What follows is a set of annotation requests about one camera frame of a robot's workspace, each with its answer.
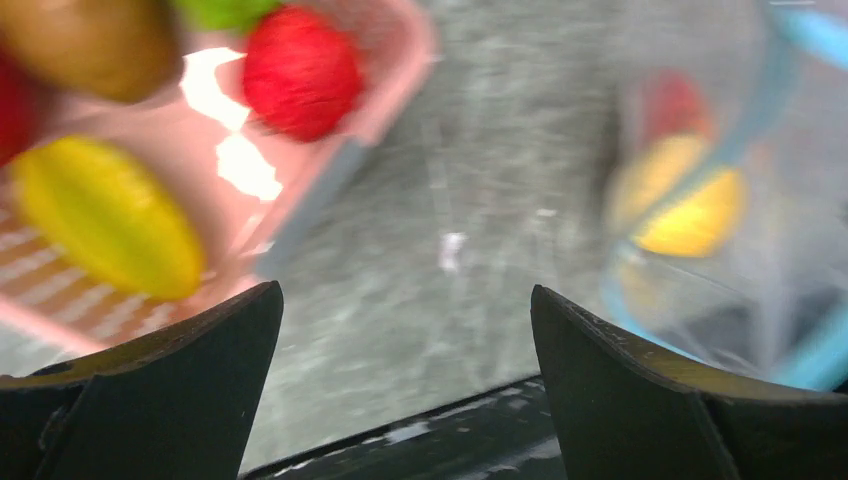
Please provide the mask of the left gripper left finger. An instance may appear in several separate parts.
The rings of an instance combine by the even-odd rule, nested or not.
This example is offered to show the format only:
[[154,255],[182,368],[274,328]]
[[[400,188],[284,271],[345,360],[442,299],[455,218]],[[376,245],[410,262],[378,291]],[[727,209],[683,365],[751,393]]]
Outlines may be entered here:
[[109,349],[1,379],[5,479],[234,479],[283,315],[275,281]]

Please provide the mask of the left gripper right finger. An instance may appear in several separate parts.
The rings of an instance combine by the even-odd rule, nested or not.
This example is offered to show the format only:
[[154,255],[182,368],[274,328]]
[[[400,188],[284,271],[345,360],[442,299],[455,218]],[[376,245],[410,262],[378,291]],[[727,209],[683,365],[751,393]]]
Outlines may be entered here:
[[571,479],[843,479],[847,398],[717,369],[536,286],[531,323]]

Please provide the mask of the clear zip top bag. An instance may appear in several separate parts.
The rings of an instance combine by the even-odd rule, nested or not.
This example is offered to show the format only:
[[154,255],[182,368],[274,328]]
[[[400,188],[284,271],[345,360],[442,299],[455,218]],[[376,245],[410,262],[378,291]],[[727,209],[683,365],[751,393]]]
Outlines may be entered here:
[[626,1],[602,297],[708,365],[847,385],[847,5]]

